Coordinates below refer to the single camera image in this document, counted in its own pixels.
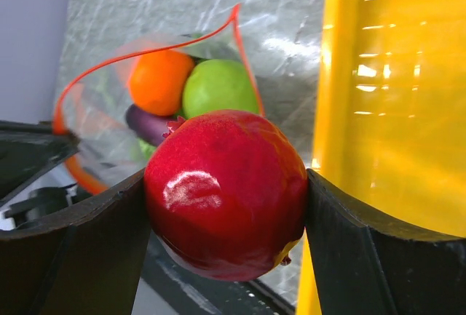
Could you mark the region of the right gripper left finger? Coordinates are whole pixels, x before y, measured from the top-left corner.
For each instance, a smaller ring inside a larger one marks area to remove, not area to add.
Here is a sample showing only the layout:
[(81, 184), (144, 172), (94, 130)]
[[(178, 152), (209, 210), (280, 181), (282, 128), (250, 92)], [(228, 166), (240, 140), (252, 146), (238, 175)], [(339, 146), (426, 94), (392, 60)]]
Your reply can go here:
[(1, 232), (2, 314), (131, 314), (150, 226), (138, 172)]

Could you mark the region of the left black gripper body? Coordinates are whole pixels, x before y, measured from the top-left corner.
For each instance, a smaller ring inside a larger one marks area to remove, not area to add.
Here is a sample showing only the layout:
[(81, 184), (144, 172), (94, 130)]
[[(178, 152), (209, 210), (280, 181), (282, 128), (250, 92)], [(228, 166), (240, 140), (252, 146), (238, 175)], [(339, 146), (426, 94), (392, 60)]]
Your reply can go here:
[(47, 122), (1, 121), (1, 230), (27, 228), (91, 197), (65, 168), (77, 144)]

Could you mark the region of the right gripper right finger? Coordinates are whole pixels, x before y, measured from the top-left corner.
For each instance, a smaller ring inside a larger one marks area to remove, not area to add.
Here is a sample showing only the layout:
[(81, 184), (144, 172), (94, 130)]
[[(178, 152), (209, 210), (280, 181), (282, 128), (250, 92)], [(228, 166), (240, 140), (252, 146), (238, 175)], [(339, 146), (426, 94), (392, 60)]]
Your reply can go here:
[(307, 174), (306, 232), (323, 314), (465, 313), (465, 239), (397, 219)]

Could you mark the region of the clear zip top bag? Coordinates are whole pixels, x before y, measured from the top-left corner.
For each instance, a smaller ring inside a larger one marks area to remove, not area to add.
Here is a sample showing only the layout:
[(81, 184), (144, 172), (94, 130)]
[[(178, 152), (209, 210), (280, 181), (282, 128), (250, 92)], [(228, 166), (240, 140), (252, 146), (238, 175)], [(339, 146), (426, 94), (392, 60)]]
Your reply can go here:
[(78, 151), (66, 168), (96, 195), (140, 171), (167, 126), (213, 110), (264, 114), (240, 33), (240, 7), (206, 34), (149, 34), (121, 46), (61, 92), (55, 134)]

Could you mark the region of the green toy starfruit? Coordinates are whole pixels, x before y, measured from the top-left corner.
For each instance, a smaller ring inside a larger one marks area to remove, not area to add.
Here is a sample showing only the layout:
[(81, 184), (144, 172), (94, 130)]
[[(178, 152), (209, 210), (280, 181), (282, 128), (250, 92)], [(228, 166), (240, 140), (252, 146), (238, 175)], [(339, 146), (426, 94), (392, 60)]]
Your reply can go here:
[(152, 154), (156, 151), (157, 147), (152, 145), (145, 140), (138, 138), (138, 145), (144, 159), (149, 160)]

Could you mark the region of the purple toy eggplant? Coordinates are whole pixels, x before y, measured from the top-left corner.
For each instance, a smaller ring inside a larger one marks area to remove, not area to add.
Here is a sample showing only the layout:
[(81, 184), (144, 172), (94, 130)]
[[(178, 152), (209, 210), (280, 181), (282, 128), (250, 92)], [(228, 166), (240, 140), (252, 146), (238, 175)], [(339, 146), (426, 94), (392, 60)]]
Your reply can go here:
[(163, 135), (168, 132), (167, 123), (175, 121), (175, 116), (156, 116), (132, 104), (125, 113), (128, 127), (142, 140), (158, 146), (165, 139)]

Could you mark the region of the orange toy tangerine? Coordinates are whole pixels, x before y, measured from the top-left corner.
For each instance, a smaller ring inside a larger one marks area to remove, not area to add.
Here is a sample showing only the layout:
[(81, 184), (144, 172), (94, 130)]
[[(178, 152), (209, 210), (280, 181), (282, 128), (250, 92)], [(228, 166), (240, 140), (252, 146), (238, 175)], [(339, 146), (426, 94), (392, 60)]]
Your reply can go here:
[(170, 116), (181, 107), (184, 84), (195, 63), (188, 55), (163, 50), (142, 55), (128, 81), (134, 104), (158, 116)]

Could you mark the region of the red toy apple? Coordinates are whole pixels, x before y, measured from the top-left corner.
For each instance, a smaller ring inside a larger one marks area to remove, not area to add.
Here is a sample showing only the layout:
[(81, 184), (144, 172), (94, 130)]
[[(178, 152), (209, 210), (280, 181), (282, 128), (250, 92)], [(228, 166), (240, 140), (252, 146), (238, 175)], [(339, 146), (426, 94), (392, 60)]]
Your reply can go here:
[(146, 165), (146, 209), (173, 260), (243, 282), (290, 263), (304, 232), (307, 172), (286, 136), (247, 111), (171, 121)]

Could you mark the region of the green toy apple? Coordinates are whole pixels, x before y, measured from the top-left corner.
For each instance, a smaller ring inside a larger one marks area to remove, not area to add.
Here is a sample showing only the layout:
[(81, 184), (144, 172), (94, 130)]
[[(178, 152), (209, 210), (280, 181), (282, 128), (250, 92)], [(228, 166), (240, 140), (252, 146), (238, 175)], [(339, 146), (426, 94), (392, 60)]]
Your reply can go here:
[(182, 110), (189, 119), (223, 109), (259, 114), (259, 104), (246, 67), (234, 60), (205, 60), (185, 83)]

